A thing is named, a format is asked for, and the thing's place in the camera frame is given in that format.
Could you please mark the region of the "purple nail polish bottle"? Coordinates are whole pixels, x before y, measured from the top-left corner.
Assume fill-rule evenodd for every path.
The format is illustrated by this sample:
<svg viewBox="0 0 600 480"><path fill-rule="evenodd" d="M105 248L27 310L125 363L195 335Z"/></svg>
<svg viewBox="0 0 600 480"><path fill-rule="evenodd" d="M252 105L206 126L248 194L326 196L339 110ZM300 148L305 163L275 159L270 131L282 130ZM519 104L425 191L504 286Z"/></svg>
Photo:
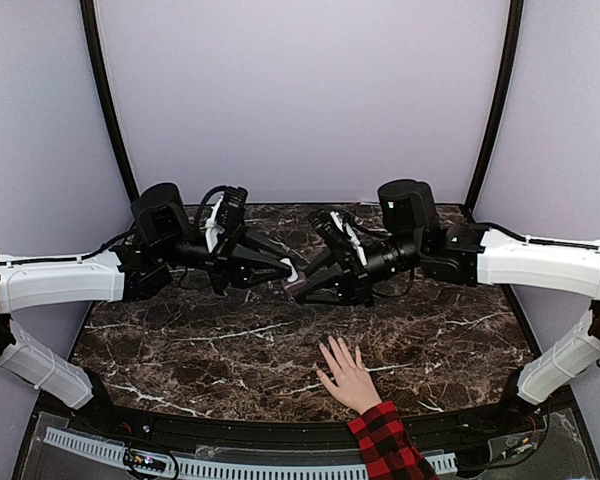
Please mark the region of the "purple nail polish bottle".
<svg viewBox="0 0 600 480"><path fill-rule="evenodd" d="M283 258L281 262L288 265L291 269L291 275L283 282L283 288L289 296L294 297L306 285L306 275L296 269L290 258Z"/></svg>

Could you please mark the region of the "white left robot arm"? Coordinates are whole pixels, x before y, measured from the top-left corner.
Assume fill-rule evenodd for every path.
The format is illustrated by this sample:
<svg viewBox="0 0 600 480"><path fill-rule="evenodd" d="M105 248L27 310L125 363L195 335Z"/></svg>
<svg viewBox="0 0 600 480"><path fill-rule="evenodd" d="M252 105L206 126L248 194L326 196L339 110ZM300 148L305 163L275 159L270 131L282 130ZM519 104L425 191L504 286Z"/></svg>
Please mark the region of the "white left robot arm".
<svg viewBox="0 0 600 480"><path fill-rule="evenodd" d="M290 257L246 225L247 191L218 186L206 221L189 218L178 187L156 184L131 205L129 230L91 253L18 257L0 255L0 367L81 411L100 436L121 427L120 412L97 376L59 357L12 318L15 311L83 301L133 302L159 293L174 267L208 275L217 295L275 280L294 281Z"/></svg>

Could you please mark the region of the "person's bare hand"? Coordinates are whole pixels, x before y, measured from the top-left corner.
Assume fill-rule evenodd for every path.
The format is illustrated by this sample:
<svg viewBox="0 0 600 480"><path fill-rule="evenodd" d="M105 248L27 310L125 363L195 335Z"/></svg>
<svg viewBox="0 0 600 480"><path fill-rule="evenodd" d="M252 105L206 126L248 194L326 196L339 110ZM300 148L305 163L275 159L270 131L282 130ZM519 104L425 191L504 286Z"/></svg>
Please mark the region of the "person's bare hand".
<svg viewBox="0 0 600 480"><path fill-rule="evenodd" d="M361 351L352 356L343 338L328 337L328 344L319 344L330 374L317 369L316 374L329 394L359 415L382 403L369 372L365 369Z"/></svg>

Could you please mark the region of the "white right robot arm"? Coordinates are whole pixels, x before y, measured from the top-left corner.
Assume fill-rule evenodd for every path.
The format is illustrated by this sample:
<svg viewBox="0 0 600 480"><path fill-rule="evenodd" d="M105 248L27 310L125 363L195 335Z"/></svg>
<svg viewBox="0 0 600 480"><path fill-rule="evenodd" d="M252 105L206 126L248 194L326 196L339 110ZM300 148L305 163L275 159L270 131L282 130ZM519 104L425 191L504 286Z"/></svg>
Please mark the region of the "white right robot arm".
<svg viewBox="0 0 600 480"><path fill-rule="evenodd" d="M455 285L521 285L583 295L589 309L548 352L511 375L490 424L514 432L590 365L600 363L600 240L576 242L514 233L493 223L444 227L431 187L412 179L378 189L387 236L365 245L362 227L337 211L309 216L325 250L285 288L298 303L372 305L376 284L419 269Z"/></svg>

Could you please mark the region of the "red plaid sleeve forearm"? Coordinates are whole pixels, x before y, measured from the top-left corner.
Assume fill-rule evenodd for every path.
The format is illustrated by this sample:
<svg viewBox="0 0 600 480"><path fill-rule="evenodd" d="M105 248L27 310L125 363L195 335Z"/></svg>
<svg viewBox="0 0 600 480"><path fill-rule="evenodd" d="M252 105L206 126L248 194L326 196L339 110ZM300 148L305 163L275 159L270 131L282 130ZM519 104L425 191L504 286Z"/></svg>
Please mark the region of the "red plaid sleeve forearm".
<svg viewBox="0 0 600 480"><path fill-rule="evenodd" d="M438 479L432 465L411 441L395 404L374 406L347 424L358 442L369 479Z"/></svg>

